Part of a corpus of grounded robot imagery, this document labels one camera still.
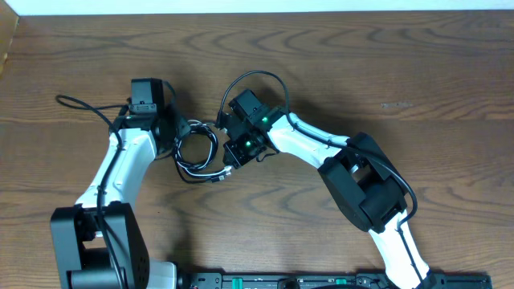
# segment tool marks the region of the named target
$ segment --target black cable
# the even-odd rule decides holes
[[[259,159],[259,156],[257,156],[257,157],[255,158],[255,160],[256,160],[257,162],[263,162],[265,158],[267,158],[267,157],[273,157],[273,156],[276,156],[277,154],[278,154],[278,153],[267,153],[267,154],[265,154],[265,155],[264,155],[264,157],[263,157],[262,159]]]
[[[62,98],[69,100],[68,97],[70,97],[70,96],[57,95],[57,96],[55,96],[55,101],[57,101],[58,104],[65,106],[67,108],[73,108],[73,109],[79,109],[79,110],[91,110],[89,108],[80,107],[80,106],[76,106],[73,104],[67,104],[61,100]],[[128,105],[127,104],[111,104],[111,105],[105,105],[105,106],[101,106],[101,107],[92,107],[92,108],[94,108],[96,110],[104,110],[104,109],[110,109],[110,108],[124,108],[124,107],[128,107]]]
[[[284,89],[284,91],[286,92],[286,95],[289,96],[289,90],[288,90],[288,87],[286,86],[286,84],[280,79],[279,76],[277,76],[276,74],[274,73],[271,73],[269,71],[249,71],[243,75],[241,75],[240,77],[238,77],[236,80],[234,80],[230,86],[226,89],[225,91],[225,94],[223,95],[223,98],[222,98],[222,104],[220,105],[219,107],[219,112],[218,112],[218,117],[216,118],[216,127],[219,128],[220,127],[220,124],[221,124],[221,120],[222,120],[222,114],[223,114],[223,107],[225,106],[225,101],[226,101],[226,98],[228,97],[228,94],[230,92],[230,90],[243,78],[249,76],[249,75],[253,75],[253,74],[264,74],[264,75],[269,75],[275,79],[277,79],[280,84],[282,84],[282,88]]]
[[[191,127],[190,133],[174,145],[171,153],[162,158],[166,158],[171,155],[171,157],[173,157],[175,160],[175,165],[177,167],[178,174],[180,175],[181,179],[188,184],[198,184],[207,181],[221,181],[227,174],[229,174],[230,168],[226,167],[224,169],[212,173],[200,173],[201,171],[206,169],[207,166],[209,166],[210,163],[212,163],[212,161],[216,158],[216,152],[218,151],[218,137],[209,127],[209,125],[214,124],[209,122],[202,123],[199,120],[188,120],[188,122],[190,123]],[[195,163],[186,161],[183,158],[181,152],[183,141],[185,140],[185,138],[192,134],[206,136],[210,140],[209,155],[205,160]],[[201,179],[202,181],[187,181],[182,175],[182,173],[194,179]]]
[[[121,269],[120,269],[120,264],[118,263],[118,259],[116,258],[116,254],[114,253],[114,249],[112,248],[111,240],[110,240],[110,238],[108,236],[108,232],[107,232],[107,229],[106,229],[107,222],[104,219],[104,212],[102,211],[103,199],[104,199],[104,193],[105,193],[105,186],[107,185],[107,180],[108,180],[109,174],[111,173],[112,168],[114,168],[116,160],[120,156],[121,150],[123,148],[123,145],[122,145],[123,141],[121,139],[120,133],[114,127],[112,122],[107,117],[105,117],[104,114],[102,114],[98,108],[94,108],[93,106],[91,106],[89,104],[86,104],[82,100],[78,100],[78,99],[76,99],[74,97],[61,96],[61,95],[55,97],[55,100],[59,104],[62,104],[62,105],[66,106],[66,107],[69,107],[69,108],[82,109],[82,108],[78,108],[78,107],[70,105],[70,104],[66,104],[66,103],[64,103],[60,99],[70,100],[71,102],[74,102],[76,104],[80,104],[80,105],[83,106],[82,107],[83,109],[90,110],[90,111],[94,112],[95,114],[97,114],[97,116],[99,116],[109,126],[109,131],[114,133],[114,135],[116,136],[116,139],[118,140],[118,145],[116,147],[116,152],[114,153],[114,156],[112,157],[112,160],[109,163],[109,166],[105,170],[105,174],[102,177],[102,181],[101,181],[100,185],[97,188],[98,189],[98,194],[97,194],[97,198],[96,198],[96,216],[98,218],[98,226],[100,227],[100,231],[102,232],[102,235],[104,236],[105,246],[107,247],[107,251],[109,253],[109,256],[110,256],[110,258],[112,260],[112,263],[113,263],[113,266],[114,266],[114,271],[116,272],[116,277],[118,279],[118,284],[120,285],[120,288],[123,289],[123,288],[125,288],[124,280],[123,280],[123,275],[122,275],[122,272],[121,272]],[[120,106],[100,107],[100,109],[118,108],[118,107],[120,107]]]
[[[414,268],[414,272],[416,272],[416,275],[418,276],[419,282],[423,285],[423,278],[421,277],[421,274],[419,273],[418,267],[416,266],[416,263],[414,262],[414,257],[412,257],[412,253],[410,253],[409,246],[407,246],[407,240],[405,240],[405,237],[403,236],[402,228],[398,227],[397,232],[400,234],[400,238],[402,239],[403,246],[407,249],[407,254],[409,255],[410,264]]]

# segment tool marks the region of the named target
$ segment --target wood grain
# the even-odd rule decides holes
[[[75,202],[107,148],[105,125],[55,94],[116,104],[130,79],[152,76],[171,82],[188,117],[213,119],[226,86],[251,69],[283,77],[307,122],[377,140],[417,192],[410,226],[431,267],[514,287],[513,23],[511,11],[21,19],[0,82],[0,287],[59,285],[51,213]],[[244,88],[284,101],[270,79],[234,95]],[[155,162],[137,220],[154,258],[185,267],[384,267],[315,169],[285,154],[210,185]]]
[[[0,76],[14,31],[18,25],[18,16],[4,0],[0,0]]]

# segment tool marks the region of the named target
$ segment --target black plastic mount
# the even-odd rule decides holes
[[[166,104],[162,80],[132,79],[131,100],[130,115],[118,116],[114,127],[152,132],[158,153],[170,150],[176,141],[190,133],[191,127],[178,111],[175,99]]]
[[[113,202],[103,210],[127,288],[146,288],[149,255],[130,204]],[[99,230],[96,208],[83,209],[80,205],[58,208],[51,216],[50,226],[62,288],[119,287],[107,249],[86,249],[84,245]]]
[[[241,92],[228,105],[234,115],[223,114],[220,121],[220,128],[226,128],[230,138],[223,145],[223,163],[239,169],[267,149],[270,143],[265,132],[284,112],[280,108],[270,109],[262,104],[249,89]]]
[[[428,289],[492,289],[487,275],[445,275],[430,273],[425,282]],[[179,289],[313,289],[325,286],[354,285],[366,289],[395,289],[384,273],[359,273],[349,275],[223,275],[197,273],[189,275],[185,286]]]
[[[359,132],[346,141],[349,147],[371,153],[395,169],[371,136]],[[352,169],[367,169],[360,180],[353,178]],[[406,207],[405,191],[389,171],[373,161],[367,161],[342,149],[329,157],[318,169],[339,210],[358,229],[383,232],[385,224]]]

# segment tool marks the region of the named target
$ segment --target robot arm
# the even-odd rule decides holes
[[[73,207],[58,208],[52,214],[51,232],[62,288],[119,288],[112,268],[113,254],[123,288],[176,287],[175,265],[149,258],[133,212],[150,163],[158,152],[170,149],[176,139],[187,134],[189,126],[173,105],[165,107],[159,79],[134,79],[132,89],[130,115],[118,116],[114,122],[123,144],[102,200],[112,249],[88,249],[85,243],[103,237],[96,202],[98,186],[118,149],[115,133],[111,133],[104,161],[85,193]]]
[[[407,223],[401,226],[405,244],[397,232],[398,223],[407,215],[406,201],[404,190],[391,173],[373,161],[316,140],[339,146],[350,145],[371,152],[390,164],[370,136],[364,133],[352,138],[335,136],[304,123],[290,112],[292,122],[314,136],[310,137],[293,128],[285,115],[288,112],[268,108],[248,90],[234,98],[229,106],[235,116],[225,115],[223,121],[230,137],[224,144],[226,165],[240,168],[267,146],[299,157],[318,169],[347,219],[358,229],[371,234],[384,259],[385,272],[396,286],[416,288],[421,279],[428,276],[429,267],[420,257]],[[354,179],[361,171],[365,171],[365,176]]]

